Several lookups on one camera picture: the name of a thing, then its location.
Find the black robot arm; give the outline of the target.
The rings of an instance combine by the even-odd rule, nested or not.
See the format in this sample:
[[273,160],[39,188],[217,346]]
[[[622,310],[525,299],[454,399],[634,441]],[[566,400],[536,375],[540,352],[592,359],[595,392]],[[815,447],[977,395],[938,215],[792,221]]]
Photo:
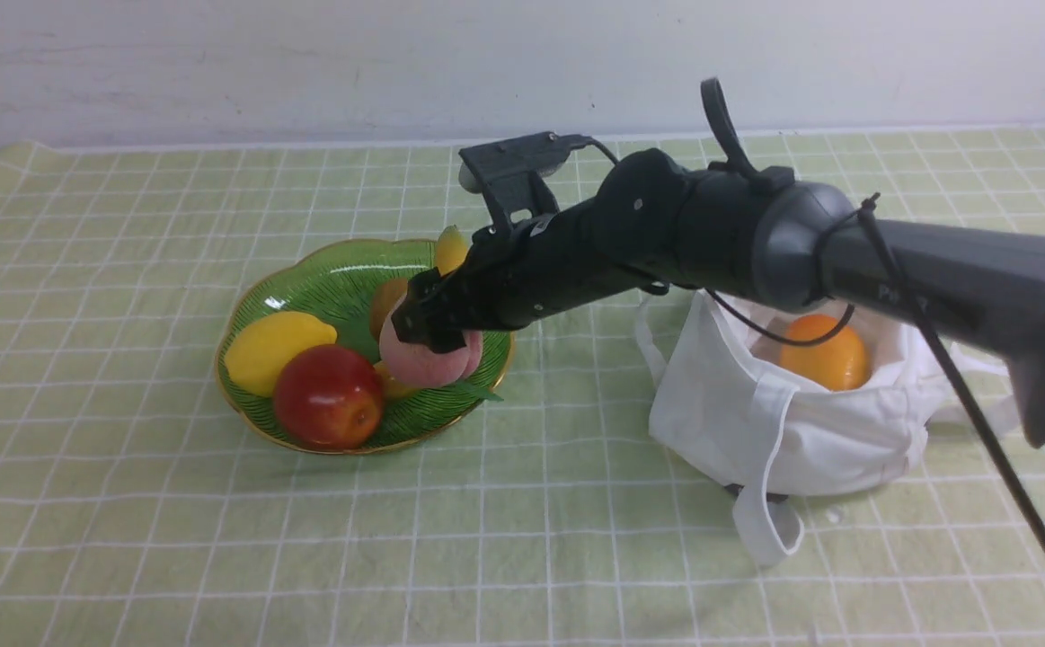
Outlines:
[[567,153],[460,151],[493,224],[447,275],[412,279],[396,339],[438,353],[633,288],[707,290],[782,311],[842,300],[1004,361],[1029,445],[1045,445],[1045,236],[882,219],[780,169],[766,191],[732,165],[688,171],[658,148],[616,161],[596,195],[511,224],[500,182],[545,195]]

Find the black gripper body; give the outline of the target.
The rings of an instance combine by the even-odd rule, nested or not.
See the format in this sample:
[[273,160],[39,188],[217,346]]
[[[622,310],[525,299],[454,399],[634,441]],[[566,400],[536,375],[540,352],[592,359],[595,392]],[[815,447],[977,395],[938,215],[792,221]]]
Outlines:
[[642,288],[644,274],[604,253],[609,228],[593,199],[555,216],[519,222],[506,236],[477,232],[467,258],[447,275],[410,282],[431,323],[454,329],[517,331],[535,321]]

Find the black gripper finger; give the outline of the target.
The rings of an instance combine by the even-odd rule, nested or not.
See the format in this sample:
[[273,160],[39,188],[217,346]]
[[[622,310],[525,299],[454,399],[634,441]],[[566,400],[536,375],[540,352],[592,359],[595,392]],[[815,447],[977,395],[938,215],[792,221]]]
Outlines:
[[432,353],[451,353],[467,348],[465,333],[442,323],[431,323],[422,299],[411,292],[407,292],[399,306],[392,308],[391,325],[400,342],[419,345]]

